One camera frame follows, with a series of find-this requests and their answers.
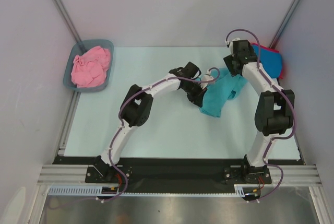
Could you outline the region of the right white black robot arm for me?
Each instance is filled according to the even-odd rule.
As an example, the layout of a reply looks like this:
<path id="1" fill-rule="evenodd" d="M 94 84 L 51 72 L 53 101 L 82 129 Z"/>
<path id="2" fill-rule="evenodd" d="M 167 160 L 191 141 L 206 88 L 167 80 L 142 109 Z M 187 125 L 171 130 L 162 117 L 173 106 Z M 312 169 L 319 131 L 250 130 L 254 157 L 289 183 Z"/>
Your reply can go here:
<path id="1" fill-rule="evenodd" d="M 254 121 L 257 134 L 246 155 L 248 165 L 241 169 L 241 178 L 253 183 L 259 178 L 257 167 L 266 165 L 267 155 L 278 139 L 294 125 L 294 92 L 285 90 L 265 71 L 252 44 L 239 38 L 229 43 L 231 54 L 224 62 L 232 76 L 245 78 L 259 96 Z"/>

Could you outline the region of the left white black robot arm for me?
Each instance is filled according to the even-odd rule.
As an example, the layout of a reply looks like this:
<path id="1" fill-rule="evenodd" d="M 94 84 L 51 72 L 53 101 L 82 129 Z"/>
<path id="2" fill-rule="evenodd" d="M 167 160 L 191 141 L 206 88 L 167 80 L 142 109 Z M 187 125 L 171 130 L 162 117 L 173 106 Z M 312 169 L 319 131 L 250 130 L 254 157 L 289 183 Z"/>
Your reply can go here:
<path id="1" fill-rule="evenodd" d="M 203 98 L 212 77 L 211 72 L 208 72 L 199 79 L 196 75 L 200 73 L 200 69 L 194 63 L 188 62 L 185 67 L 170 70 L 166 76 L 155 83 L 143 87 L 134 84 L 129 88 L 118 113 L 120 125 L 109 146 L 93 162 L 97 176 L 102 181 L 109 182 L 114 179 L 117 172 L 115 166 L 120 160 L 124 147 L 131 134 L 147 122 L 155 97 L 181 89 L 186 92 L 192 104 L 202 107 Z"/>

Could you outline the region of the teal t shirt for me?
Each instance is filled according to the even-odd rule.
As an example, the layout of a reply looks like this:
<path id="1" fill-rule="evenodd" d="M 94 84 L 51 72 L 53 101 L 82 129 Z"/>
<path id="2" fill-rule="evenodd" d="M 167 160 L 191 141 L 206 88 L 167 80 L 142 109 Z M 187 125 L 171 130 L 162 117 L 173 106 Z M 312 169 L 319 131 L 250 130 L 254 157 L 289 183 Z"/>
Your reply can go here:
<path id="1" fill-rule="evenodd" d="M 220 75 L 213 85 L 209 85 L 203 97 L 202 107 L 199 108 L 202 114 L 211 117 L 221 117 L 221 111 L 228 100 L 239 96 L 247 83 L 241 76 L 231 76 L 227 68 L 220 68 Z"/>

